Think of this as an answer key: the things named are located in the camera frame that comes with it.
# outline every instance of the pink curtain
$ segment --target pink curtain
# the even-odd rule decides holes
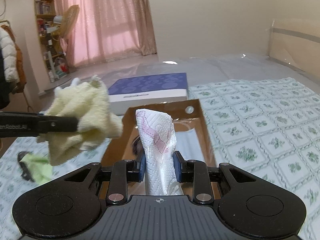
[[[71,5],[79,17],[62,47],[70,65],[82,66],[156,53],[148,0],[54,0],[57,15]]]

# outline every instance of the green cloth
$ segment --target green cloth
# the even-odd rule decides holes
[[[37,184],[42,185],[51,181],[52,166],[47,158],[28,153],[22,158],[21,162],[25,163]]]

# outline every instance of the metal screw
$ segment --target metal screw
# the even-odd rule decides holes
[[[209,201],[212,198],[209,194],[201,193],[201,194],[196,195],[196,199],[199,201]]]
[[[113,193],[111,195],[108,196],[108,199],[113,201],[113,202],[117,202],[117,201],[121,201],[124,199],[124,196],[120,193]]]

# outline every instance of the blue patterned book cover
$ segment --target blue patterned book cover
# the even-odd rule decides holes
[[[132,94],[170,89],[188,89],[187,74],[172,73],[122,78],[117,80],[109,88],[109,95]]]

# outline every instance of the blue gripper pad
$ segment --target blue gripper pad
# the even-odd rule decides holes
[[[179,159],[175,153],[173,153],[172,158],[173,158],[173,166],[174,166],[174,170],[176,172],[177,181],[181,182],[181,165],[180,165]]]
[[[146,155],[144,154],[140,162],[139,182],[143,181],[145,170],[146,170]]]

